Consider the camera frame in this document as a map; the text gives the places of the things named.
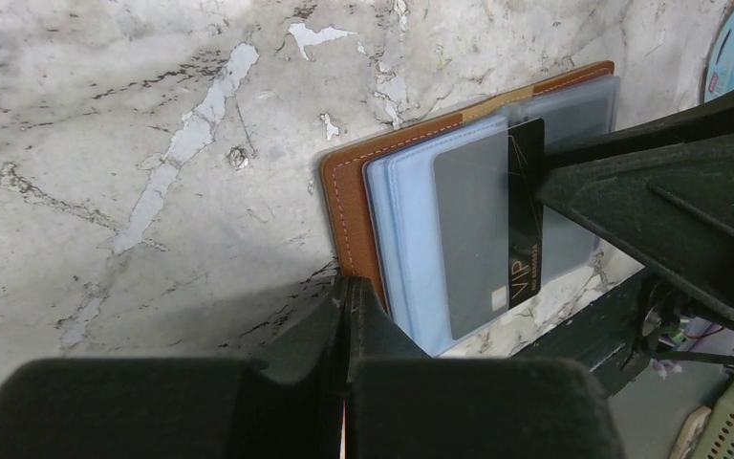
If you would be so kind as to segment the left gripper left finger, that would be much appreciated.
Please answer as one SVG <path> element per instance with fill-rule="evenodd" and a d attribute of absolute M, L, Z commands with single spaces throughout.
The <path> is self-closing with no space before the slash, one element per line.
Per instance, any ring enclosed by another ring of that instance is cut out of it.
<path fill-rule="evenodd" d="M 29 362 L 0 386 L 0 458 L 335 458 L 345 294 L 248 357 Z"/>

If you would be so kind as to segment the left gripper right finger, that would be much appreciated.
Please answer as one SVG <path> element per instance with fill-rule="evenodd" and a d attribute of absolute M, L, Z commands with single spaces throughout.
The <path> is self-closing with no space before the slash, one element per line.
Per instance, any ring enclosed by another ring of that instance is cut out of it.
<path fill-rule="evenodd" d="M 372 283 L 345 284 L 349 458 L 620 458 L 604 392 L 563 358 L 426 355 Z"/>

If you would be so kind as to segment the black VIP credit card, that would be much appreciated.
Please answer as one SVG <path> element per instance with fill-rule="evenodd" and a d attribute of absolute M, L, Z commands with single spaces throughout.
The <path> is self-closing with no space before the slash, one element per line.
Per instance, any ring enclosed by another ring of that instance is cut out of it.
<path fill-rule="evenodd" d="M 433 162 L 449 325 L 462 339 L 539 293 L 545 124 L 471 125 Z"/>

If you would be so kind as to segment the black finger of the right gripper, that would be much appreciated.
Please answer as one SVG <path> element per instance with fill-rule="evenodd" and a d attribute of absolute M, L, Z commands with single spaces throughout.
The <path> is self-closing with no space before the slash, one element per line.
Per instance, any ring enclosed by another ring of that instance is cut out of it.
<path fill-rule="evenodd" d="M 734 321 L 734 90 L 573 151 L 591 231 Z"/>

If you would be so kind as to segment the brown leather card holder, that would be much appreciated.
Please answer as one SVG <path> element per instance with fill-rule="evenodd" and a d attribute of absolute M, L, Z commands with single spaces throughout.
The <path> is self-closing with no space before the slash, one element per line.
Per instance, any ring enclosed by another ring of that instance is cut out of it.
<path fill-rule="evenodd" d="M 430 356 L 484 329 L 490 322 L 452 337 L 434 160 L 483 120 L 535 120 L 527 108 L 555 94 L 613 96 L 617 104 L 618 91 L 614 63 L 597 61 L 329 154 L 320 173 L 342 272 L 371 280 L 390 318 Z"/>

